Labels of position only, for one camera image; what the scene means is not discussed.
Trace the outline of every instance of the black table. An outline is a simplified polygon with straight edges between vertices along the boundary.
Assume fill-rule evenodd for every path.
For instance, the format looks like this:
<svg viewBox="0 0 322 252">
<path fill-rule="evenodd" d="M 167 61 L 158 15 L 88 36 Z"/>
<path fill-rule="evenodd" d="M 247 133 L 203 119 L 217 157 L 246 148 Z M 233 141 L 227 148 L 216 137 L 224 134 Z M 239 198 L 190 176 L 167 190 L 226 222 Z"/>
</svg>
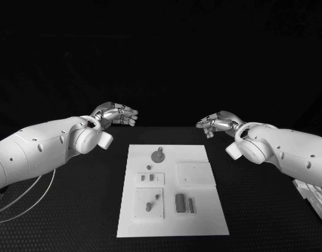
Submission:
<svg viewBox="0 0 322 252">
<path fill-rule="evenodd" d="M 207 139 L 194 127 L 112 126 L 114 142 L 70 159 L 56 170 L 52 188 L 37 206 L 0 224 L 0 251 L 322 251 L 322 225 L 278 168 L 233 160 L 226 147 L 233 138 Z M 129 144 L 204 145 L 217 183 L 229 236 L 116 238 Z M 52 173 L 0 213 L 22 213 L 42 196 Z M 35 178 L 10 185 L 4 207 Z"/>
</svg>

